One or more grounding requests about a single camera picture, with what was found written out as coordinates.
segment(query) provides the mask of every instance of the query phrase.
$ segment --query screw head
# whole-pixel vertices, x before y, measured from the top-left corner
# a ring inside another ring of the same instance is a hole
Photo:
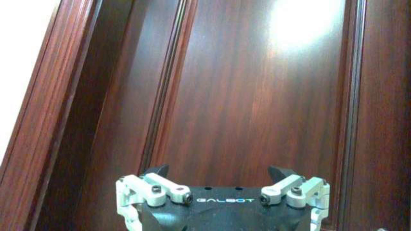
[[[161,192],[161,186],[160,185],[153,185],[152,186],[152,192],[153,193],[160,193]]]
[[[291,193],[297,195],[297,196],[303,195],[303,191],[301,191],[300,187],[292,187]]]
[[[269,197],[265,196],[265,195],[261,195],[261,196],[259,197],[259,201],[260,201],[260,203],[261,203],[263,206],[268,206],[268,204],[269,204]]]
[[[185,193],[184,196],[183,196],[183,203],[184,203],[185,205],[189,205],[191,202],[192,202],[192,200],[193,200],[192,193],[189,193],[189,192]]]

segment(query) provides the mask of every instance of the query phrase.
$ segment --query galbot logo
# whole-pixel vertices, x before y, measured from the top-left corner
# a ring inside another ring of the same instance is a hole
[[[252,202],[255,199],[233,199],[233,198],[227,198],[227,199],[213,199],[213,198],[209,198],[209,199],[205,199],[205,198],[199,198],[197,199],[197,202],[201,202],[201,203],[207,203],[207,202],[215,202],[215,203],[245,203],[245,202]]]

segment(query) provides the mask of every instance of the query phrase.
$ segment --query door panel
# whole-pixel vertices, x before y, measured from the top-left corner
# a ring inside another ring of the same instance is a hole
[[[173,180],[265,185],[272,164],[335,184],[344,2],[317,2],[199,1],[152,158]]]

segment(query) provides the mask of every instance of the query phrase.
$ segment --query wood molding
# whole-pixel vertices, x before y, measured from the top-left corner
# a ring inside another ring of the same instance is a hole
[[[341,187],[339,188],[339,214],[335,219],[336,229],[345,230],[348,224],[349,212],[349,198],[351,198],[351,185],[352,185],[352,171],[353,171],[353,157],[355,157],[355,143],[356,143],[356,122],[359,114],[359,94],[360,94],[360,65],[361,65],[361,48],[364,36],[364,17],[365,17],[365,0],[356,0],[351,7],[349,20],[349,49],[347,56],[347,76],[345,87],[348,94],[347,111],[344,112],[345,119],[341,124],[344,128],[345,137],[341,142],[340,151],[343,152],[343,168],[341,168]]]
[[[101,2],[59,155],[37,213],[36,230],[72,229],[71,219],[79,204],[104,96],[115,72],[132,3],[132,0]]]
[[[52,168],[100,0],[61,0],[45,34],[1,164],[1,230],[25,230]]]
[[[139,172],[144,172],[152,162],[152,154],[157,151],[157,143],[163,141],[163,129],[165,117],[172,110],[169,104],[173,102],[179,77],[185,57],[189,40],[192,21],[195,17],[197,0],[180,0],[172,25],[171,40],[161,70],[161,78],[153,104],[152,118],[149,122],[148,135],[144,145]]]

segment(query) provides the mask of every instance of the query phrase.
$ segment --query white bracket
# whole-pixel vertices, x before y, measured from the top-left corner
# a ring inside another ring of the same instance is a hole
[[[300,187],[287,192],[287,204],[295,208],[313,207],[311,210],[311,231],[319,231],[321,221],[328,217],[329,184],[317,177],[307,180]]]
[[[264,205],[276,205],[281,202],[281,197],[295,186],[300,186],[303,178],[299,175],[289,175],[272,186],[261,188],[261,202]]]
[[[152,185],[161,186],[172,202],[185,205],[191,204],[192,194],[189,191],[189,187],[173,183],[172,181],[169,181],[168,179],[165,179],[164,177],[159,176],[155,173],[145,174],[144,180]]]

